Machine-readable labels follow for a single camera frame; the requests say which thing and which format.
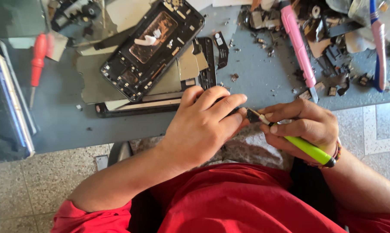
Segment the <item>pink utility knife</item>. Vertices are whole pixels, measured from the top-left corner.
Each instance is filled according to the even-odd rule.
[[[296,14],[291,8],[291,3],[288,0],[281,1],[280,8],[281,20],[283,21],[287,34],[290,36],[300,68],[304,72],[303,76],[306,81],[306,85],[310,88],[310,93],[314,102],[318,103],[319,97],[317,96],[316,89],[314,88],[314,85],[316,85],[316,78],[314,77],[314,72],[307,56],[306,47],[304,46],[303,38],[301,37],[300,29],[298,28],[296,22]]]

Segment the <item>screwdriver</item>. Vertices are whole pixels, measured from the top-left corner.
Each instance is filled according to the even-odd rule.
[[[34,44],[34,59],[31,61],[32,73],[31,73],[31,99],[30,109],[34,105],[35,88],[38,87],[39,78],[41,77],[42,68],[44,67],[44,58],[47,53],[47,38],[45,34],[37,36]]]
[[[258,112],[250,108],[249,110],[253,112],[255,115],[257,115],[257,117],[260,119],[262,123],[270,127],[277,124],[277,123],[269,122],[264,115],[259,114]],[[326,152],[322,151],[320,148],[312,145],[310,142],[302,139],[301,137],[285,136],[284,138],[287,139],[289,142],[291,142],[293,145],[297,146],[304,153],[308,154],[310,157],[315,159],[317,162],[321,163],[322,165],[326,167],[335,166],[336,160],[332,156],[328,155]]]

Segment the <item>speckled tile floor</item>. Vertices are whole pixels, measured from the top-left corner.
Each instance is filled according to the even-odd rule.
[[[390,104],[335,111],[343,145],[390,180]],[[59,205],[112,144],[0,164],[0,233],[46,233]]]

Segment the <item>table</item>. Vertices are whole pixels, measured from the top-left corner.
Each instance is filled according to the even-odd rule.
[[[211,28],[216,31],[226,29],[227,26],[223,24],[223,19],[228,18],[226,16],[228,14],[225,10],[237,13],[239,7],[226,9],[209,7],[201,12],[202,14],[209,13],[210,16],[215,13],[217,15],[207,18],[208,29],[204,29],[200,36],[211,35]],[[259,109],[276,103],[291,102],[296,98],[296,94],[292,93],[293,88],[298,93],[306,90],[305,84],[296,80],[296,77],[292,75],[298,68],[298,63],[289,39],[279,39],[276,56],[269,58],[267,51],[258,48],[258,45],[254,43],[255,38],[250,36],[249,30],[243,29],[236,23],[235,27],[238,29],[232,38],[236,45],[235,48],[241,51],[236,53],[235,48],[230,49],[229,64],[217,71],[217,82],[223,82],[226,86],[232,87],[231,93],[233,94],[246,94],[248,101],[244,104],[245,107]],[[266,41],[271,41],[268,32],[259,36]],[[9,48],[22,92],[29,97],[32,48],[12,49],[10,46]],[[365,51],[353,55],[353,72],[374,73],[376,57],[372,56],[367,59],[369,53],[370,51]],[[45,60],[41,84],[36,90],[35,105],[32,109],[34,121],[39,129],[39,133],[33,137],[37,153],[165,134],[167,126],[175,115],[174,112],[99,119],[95,114],[94,105],[84,104],[81,98],[84,81],[76,71],[76,57],[75,49],[67,48],[60,62]],[[317,81],[325,81],[318,63],[313,60],[312,65],[316,68]],[[239,74],[240,78],[232,83],[230,75],[234,73]],[[390,59],[388,60],[388,78],[390,80]],[[343,97],[328,97],[327,89],[324,93],[319,93],[319,97],[319,105],[330,110],[390,102],[390,92],[382,94],[373,88],[363,88],[357,85],[351,85]],[[78,104],[82,106],[82,111],[76,108]]]

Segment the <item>red shirt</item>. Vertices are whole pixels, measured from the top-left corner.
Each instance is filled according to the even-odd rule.
[[[259,165],[220,164],[186,172],[151,190],[166,213],[158,232],[346,232],[290,194],[290,185],[287,172]],[[65,201],[51,233],[128,232],[130,207],[131,201],[86,213]],[[390,214],[339,208],[338,216],[351,233],[390,232]]]

